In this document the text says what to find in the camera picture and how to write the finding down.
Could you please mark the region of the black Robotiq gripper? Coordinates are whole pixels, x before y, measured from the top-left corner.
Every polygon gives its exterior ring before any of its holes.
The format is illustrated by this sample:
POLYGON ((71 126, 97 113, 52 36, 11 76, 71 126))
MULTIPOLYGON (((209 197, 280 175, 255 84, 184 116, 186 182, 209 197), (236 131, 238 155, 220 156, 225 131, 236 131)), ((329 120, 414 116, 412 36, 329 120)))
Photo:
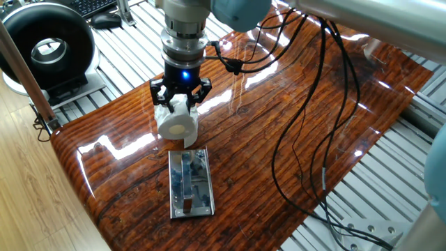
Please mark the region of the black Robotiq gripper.
POLYGON ((187 109, 190 111, 197 103, 202 103, 212 89, 209 78, 200 78, 200 66, 195 68, 178 68, 168 63, 164 65, 164 76, 149 81, 154 105, 167 107, 174 112, 170 103, 175 93, 187 91, 187 109))

